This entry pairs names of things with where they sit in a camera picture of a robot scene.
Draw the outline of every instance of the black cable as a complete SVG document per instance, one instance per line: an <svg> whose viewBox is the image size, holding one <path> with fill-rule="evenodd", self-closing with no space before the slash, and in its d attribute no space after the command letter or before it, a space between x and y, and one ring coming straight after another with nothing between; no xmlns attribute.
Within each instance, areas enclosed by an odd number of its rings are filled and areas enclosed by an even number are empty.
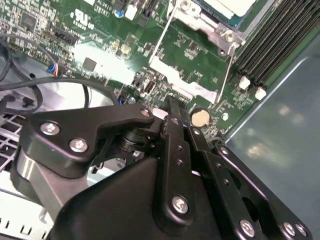
<svg viewBox="0 0 320 240"><path fill-rule="evenodd" d="M7 56L7 61L6 64L4 66L4 69L2 71L2 73L0 74L0 82L6 78L9 70L10 70L10 63L12 61L12 53L10 51L9 46L2 40L0 40L0 46L1 46L1 50L2 50L2 54L5 54L5 52L7 52L8 56Z"/></svg>
<svg viewBox="0 0 320 240"><path fill-rule="evenodd" d="M76 79L76 78L70 78L70 77L42 77L38 79L33 79L28 82L17 82L17 83L11 83L11 84L5 84L0 85L0 92L1 91L7 91L7 90L13 90L13 89L19 89L24 87L30 87L35 86L39 84L47 84L47 83L75 83L75 84L82 84L89 88L93 88L96 91L100 92L104 96L110 98L114 105L119 105L118 99L115 95L115 93L109 89L106 86L103 86L100 83L92 82L90 80L85 79Z"/></svg>
<svg viewBox="0 0 320 240"><path fill-rule="evenodd" d="M48 59L50 59L50 61L53 64L57 63L57 61L54 60L54 58L49 54L49 52L47 50L45 50L42 46L40 46L40 44L36 43L35 41L31 40L30 38L26 38L24 36L20 36L20 35L16 35L16 34L7 34L7 33L0 33L0 38L21 39L27 43L30 43L30 44L36 46L41 52L43 52L48 57Z"/></svg>
<svg viewBox="0 0 320 240"><path fill-rule="evenodd" d="M88 91L88 87L85 85L82 85L83 87L83 93L84 93L84 107L85 109L87 109L89 107L89 91Z"/></svg>
<svg viewBox="0 0 320 240"><path fill-rule="evenodd" d="M7 48L7 51L4 52L3 56L4 56L4 59L6 60L7 63L10 63L10 68L11 70L13 71L13 73L15 75L17 75L21 81L23 82L29 82L30 79L23 73L21 72L21 70L16 66L16 64L12 61L12 58L11 60L9 59L9 56L12 55L11 54L11 50L9 48ZM33 93L33 95L35 96L35 99L36 99L36 107L32 108L32 109L27 109L27 110L22 110L22 109L13 109L13 108L8 108L6 107L5 109L5 112L7 114L12 114L12 115L28 115L28 114L32 114L34 113L35 111L37 111L43 104L44 102L44 98L43 98L43 95L40 91L40 89L37 87L37 86L30 86L29 87L31 92Z"/></svg>

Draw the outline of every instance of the microchip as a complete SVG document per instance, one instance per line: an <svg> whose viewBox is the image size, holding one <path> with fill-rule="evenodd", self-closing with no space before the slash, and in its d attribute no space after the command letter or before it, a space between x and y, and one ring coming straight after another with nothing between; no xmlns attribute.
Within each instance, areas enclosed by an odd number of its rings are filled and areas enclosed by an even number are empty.
<svg viewBox="0 0 320 240"><path fill-rule="evenodd" d="M117 55L118 57L120 57L120 56L122 55L122 51L121 51L121 50L116 51L115 55Z"/></svg>
<svg viewBox="0 0 320 240"><path fill-rule="evenodd" d="M136 39L132 36L127 36L125 41L131 45L135 43Z"/></svg>
<svg viewBox="0 0 320 240"><path fill-rule="evenodd" d="M145 49L148 51L150 51L151 47L152 45L150 43L147 43L147 45L145 45Z"/></svg>
<svg viewBox="0 0 320 240"><path fill-rule="evenodd" d="M26 12L22 13L20 25L26 27L28 31L35 30L37 19Z"/></svg>
<svg viewBox="0 0 320 240"><path fill-rule="evenodd" d="M97 63L95 61L86 57L83 64L82 64L82 67L84 69L87 69L88 71L93 72L95 70L96 65L97 65Z"/></svg>

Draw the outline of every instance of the green circuit board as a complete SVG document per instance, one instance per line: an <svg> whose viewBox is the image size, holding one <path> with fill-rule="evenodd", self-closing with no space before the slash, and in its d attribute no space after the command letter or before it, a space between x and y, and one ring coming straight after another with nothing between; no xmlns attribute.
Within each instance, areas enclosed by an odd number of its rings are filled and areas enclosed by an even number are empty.
<svg viewBox="0 0 320 240"><path fill-rule="evenodd" d="M257 1L252 11L261 9L265 3L266 0ZM186 104L189 114L198 107L208 109L210 123L201 129L207 138L218 132L225 134L255 104L254 95L232 84L226 85L217 104L200 96L189 99L172 90L164 76L148 66L167 23L168 0L159 2L144 27L138 24L138 17L130 21L115 16L113 4L108 0L4 0L0 2L0 29L32 38L45 46L67 70L66 75L99 82L112 88L117 96L125 92L123 104L134 98L147 108L158 108L167 95L172 95ZM32 30L22 22L28 15L36 19ZM70 46L52 39L48 35L50 23L76 36L76 44ZM300 50L315 34L313 31L306 37L299 45ZM10 39L9 43L14 50L49 65L46 56L33 46L18 39ZM177 69L185 82L197 82L210 91L221 89L229 63L229 58L220 56L218 48L205 34L191 30L178 20L170 24L157 56ZM132 76L147 82L156 79L155 86L145 94L141 87L122 84L122 79ZM228 114L227 120L222 119L222 114Z"/></svg>

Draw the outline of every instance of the motherboard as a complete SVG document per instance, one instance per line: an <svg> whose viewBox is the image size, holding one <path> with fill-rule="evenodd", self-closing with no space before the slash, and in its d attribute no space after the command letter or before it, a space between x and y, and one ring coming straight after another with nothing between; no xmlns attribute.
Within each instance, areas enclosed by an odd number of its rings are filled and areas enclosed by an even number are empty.
<svg viewBox="0 0 320 240"><path fill-rule="evenodd" d="M121 105L180 100L209 139L265 97L319 16L319 0L1 0L0 32L37 42L57 77L100 83ZM34 45L7 43L53 69Z"/></svg>

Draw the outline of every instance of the screw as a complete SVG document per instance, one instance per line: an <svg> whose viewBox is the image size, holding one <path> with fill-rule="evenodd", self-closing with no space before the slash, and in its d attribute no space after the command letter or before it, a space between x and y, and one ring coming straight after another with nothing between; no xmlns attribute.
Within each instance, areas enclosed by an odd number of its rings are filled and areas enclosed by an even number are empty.
<svg viewBox="0 0 320 240"><path fill-rule="evenodd" d="M228 154L229 154L229 153L228 153L228 150L225 149L224 147L221 147L220 149L221 149L221 151L223 152L223 154L225 154L225 155L228 155Z"/></svg>
<svg viewBox="0 0 320 240"><path fill-rule="evenodd" d="M222 56L222 57L224 57L224 56L227 55L226 52L225 52L224 50L222 50L222 49L219 49L219 50L218 50L218 54L219 54L220 56Z"/></svg>
<svg viewBox="0 0 320 240"><path fill-rule="evenodd" d="M229 34L225 35L225 40L228 43L231 43L234 40L234 36L232 35L232 33L229 33Z"/></svg>
<svg viewBox="0 0 320 240"><path fill-rule="evenodd" d="M183 10L183 11L187 11L189 8L190 8L190 2L189 1L187 1L187 0L185 0L185 1L182 1L182 3L181 3L181 9Z"/></svg>
<svg viewBox="0 0 320 240"><path fill-rule="evenodd" d="M188 209L189 209L188 204L186 200L184 200L180 196L174 196L172 198L172 205L174 209L180 214L186 214L188 212Z"/></svg>
<svg viewBox="0 0 320 240"><path fill-rule="evenodd" d="M78 138L71 140L69 146L71 150L76 153L84 153L88 149L88 144L85 141Z"/></svg>
<svg viewBox="0 0 320 240"><path fill-rule="evenodd" d="M136 99L132 96L132 97L129 97L129 99L128 99L128 101L127 101L127 103L128 104L136 104Z"/></svg>
<svg viewBox="0 0 320 240"><path fill-rule="evenodd" d="M150 113L149 113L149 111L146 110L146 109L142 109L142 110L141 110L141 113L142 113L145 117L150 117Z"/></svg>
<svg viewBox="0 0 320 240"><path fill-rule="evenodd" d="M193 132L194 132L196 135L200 135L200 132L199 132L197 129L193 129Z"/></svg>
<svg viewBox="0 0 320 240"><path fill-rule="evenodd" d="M295 226L303 236L307 236L306 230L300 224L296 224Z"/></svg>
<svg viewBox="0 0 320 240"><path fill-rule="evenodd" d="M255 230L252 227L251 223L247 220L243 219L240 221L240 226L244 233L248 235L250 238L253 238L255 236Z"/></svg>
<svg viewBox="0 0 320 240"><path fill-rule="evenodd" d="M295 229L294 229L293 226L291 226L290 223L285 222L283 224L283 226L284 226L285 230L288 232L288 234L290 234L291 236L295 236L296 235Z"/></svg>
<svg viewBox="0 0 320 240"><path fill-rule="evenodd" d="M179 125L178 119L176 119L176 118L171 118L171 121L172 121L174 124Z"/></svg>
<svg viewBox="0 0 320 240"><path fill-rule="evenodd" d="M60 132L60 127L52 122L45 122L40 126L41 132L45 135L53 136L57 135Z"/></svg>

